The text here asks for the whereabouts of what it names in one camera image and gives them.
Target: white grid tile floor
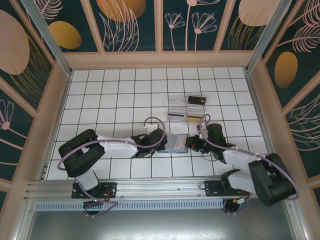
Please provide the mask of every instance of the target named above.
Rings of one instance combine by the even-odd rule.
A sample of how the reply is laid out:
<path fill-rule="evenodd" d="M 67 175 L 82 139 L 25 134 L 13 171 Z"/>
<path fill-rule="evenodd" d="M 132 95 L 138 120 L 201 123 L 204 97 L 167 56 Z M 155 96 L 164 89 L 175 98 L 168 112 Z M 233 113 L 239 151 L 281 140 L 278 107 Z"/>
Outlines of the white grid tile floor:
<path fill-rule="evenodd" d="M 207 97 L 210 123 L 222 125 L 229 143 L 267 154 L 251 94 L 240 67 L 191 67 L 76 70 L 73 72 L 45 180 L 65 180 L 59 171 L 58 149 L 87 129 L 109 138 L 143 133 L 143 122 L 154 116 L 167 132 L 197 134 L 196 124 L 167 122 L 169 96 Z M 210 154 L 155 153 L 152 158 L 102 157 L 92 169 L 100 179 L 219 176 L 233 168 Z"/>

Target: black card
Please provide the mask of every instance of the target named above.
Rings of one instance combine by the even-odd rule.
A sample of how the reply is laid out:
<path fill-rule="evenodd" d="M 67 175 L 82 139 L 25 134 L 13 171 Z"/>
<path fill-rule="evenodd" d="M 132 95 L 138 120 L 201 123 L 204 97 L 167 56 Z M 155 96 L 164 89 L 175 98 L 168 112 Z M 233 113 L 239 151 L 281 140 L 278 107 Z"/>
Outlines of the black card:
<path fill-rule="evenodd" d="M 204 106 L 206 104 L 206 97 L 201 96 L 189 96 L 188 97 L 188 104 L 196 104 Z"/>

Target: teal floral wallpaper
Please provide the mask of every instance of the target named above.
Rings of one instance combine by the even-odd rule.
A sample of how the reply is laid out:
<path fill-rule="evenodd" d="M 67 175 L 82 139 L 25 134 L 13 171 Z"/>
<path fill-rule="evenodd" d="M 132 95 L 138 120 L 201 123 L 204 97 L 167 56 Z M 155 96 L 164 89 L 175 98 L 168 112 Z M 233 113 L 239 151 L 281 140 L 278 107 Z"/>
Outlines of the teal floral wallpaper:
<path fill-rule="evenodd" d="M 0 89 L 0 180 L 12 181 L 33 120 Z"/>
<path fill-rule="evenodd" d="M 315 188 L 313 189 L 313 193 L 314 193 L 315 199 L 316 199 L 316 201 L 318 202 L 318 205 L 319 205 L 319 207 L 320 207 L 320 186 L 319 186 L 319 187 L 315 187 Z"/>
<path fill-rule="evenodd" d="M 90 0 L 104 51 L 155 51 L 154 0 Z"/>
<path fill-rule="evenodd" d="M 320 175 L 320 84 L 286 115 L 286 120 L 308 177 Z"/>
<path fill-rule="evenodd" d="M 296 5 L 297 0 L 292 0 L 289 9 L 284 13 L 284 17 L 282 18 L 277 30 L 275 31 L 275 33 L 273 34 L 271 40 L 269 41 L 268 45 L 266 46 L 265 50 L 262 53 L 262 58 L 265 58 L 267 52 L 269 51 L 271 45 L 274 42 L 275 37 L 278 35 L 278 33 L 280 32 L 281 28 L 283 27 L 285 21 L 287 20 L 289 14 L 291 13 L 292 9 L 294 8 L 294 6 Z"/>
<path fill-rule="evenodd" d="M 19 0 L 24 12 L 32 21 Z M 97 52 L 80 0 L 34 0 L 64 53 Z"/>
<path fill-rule="evenodd" d="M 306 0 L 265 66 L 282 107 L 320 71 L 320 2 Z"/>
<path fill-rule="evenodd" d="M 221 50 L 253 50 L 278 0 L 236 0 Z"/>
<path fill-rule="evenodd" d="M 2 207 L 3 207 L 4 203 L 5 203 L 6 196 L 7 196 L 7 192 L 0 190 L 0 213 L 1 213 Z"/>
<path fill-rule="evenodd" d="M 52 65 L 9 1 L 0 3 L 0 78 L 38 108 Z"/>
<path fill-rule="evenodd" d="M 164 0 L 163 50 L 212 51 L 226 0 Z"/>

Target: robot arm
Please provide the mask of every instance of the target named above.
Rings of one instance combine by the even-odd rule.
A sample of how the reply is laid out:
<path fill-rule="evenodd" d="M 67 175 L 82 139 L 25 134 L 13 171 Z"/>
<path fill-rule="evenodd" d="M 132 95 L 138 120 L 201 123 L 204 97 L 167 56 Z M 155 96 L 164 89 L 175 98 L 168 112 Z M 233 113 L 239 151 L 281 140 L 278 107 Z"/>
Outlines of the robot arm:
<path fill-rule="evenodd" d="M 167 143 L 167 136 L 156 146 L 142 148 L 127 143 L 134 143 L 142 146 L 151 146 L 156 144 L 164 134 L 160 128 L 155 129 L 149 135 L 142 134 L 123 139 L 107 138 L 98 136 L 94 130 L 88 129 L 75 136 L 59 148 L 59 153 L 63 158 L 77 147 L 95 140 L 121 140 L 105 141 L 94 143 L 86 148 L 81 148 L 70 155 L 64 162 L 65 170 L 69 177 L 76 178 L 86 191 L 99 188 L 99 180 L 91 167 L 102 157 L 107 158 L 144 158 L 152 156 L 155 151 L 163 150 Z"/>
<path fill-rule="evenodd" d="M 213 123 L 208 126 L 203 124 L 198 127 L 198 132 L 206 133 L 207 139 L 215 145 L 226 148 L 235 146 L 231 143 L 226 143 L 220 124 Z M 287 177 L 258 157 L 249 156 L 232 148 L 224 150 L 214 147 L 208 144 L 201 134 L 189 137 L 186 145 L 196 152 L 211 152 L 216 160 L 224 164 L 234 165 L 236 169 L 228 171 L 221 176 L 220 184 L 225 193 L 228 193 L 230 189 L 244 190 L 256 194 L 266 206 L 271 206 L 296 194 L 295 188 Z M 269 154 L 266 158 L 289 175 L 287 168 L 277 154 Z"/>

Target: enclosure wall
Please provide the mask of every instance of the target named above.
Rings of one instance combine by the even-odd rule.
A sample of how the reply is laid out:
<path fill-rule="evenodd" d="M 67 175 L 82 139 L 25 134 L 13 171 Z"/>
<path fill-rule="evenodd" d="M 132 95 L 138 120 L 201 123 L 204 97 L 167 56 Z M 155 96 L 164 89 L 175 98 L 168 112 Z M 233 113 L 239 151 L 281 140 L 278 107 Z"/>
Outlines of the enclosure wall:
<path fill-rule="evenodd" d="M 320 236 L 320 3 L 292 1 L 252 72 L 274 149 L 300 191 L 314 239 Z"/>
<path fill-rule="evenodd" d="M 243 67 L 278 0 L 54 2 L 37 6 L 69 65 L 105 69 Z"/>
<path fill-rule="evenodd" d="M 36 180 L 67 76 L 15 1 L 0 3 L 0 239 Z"/>

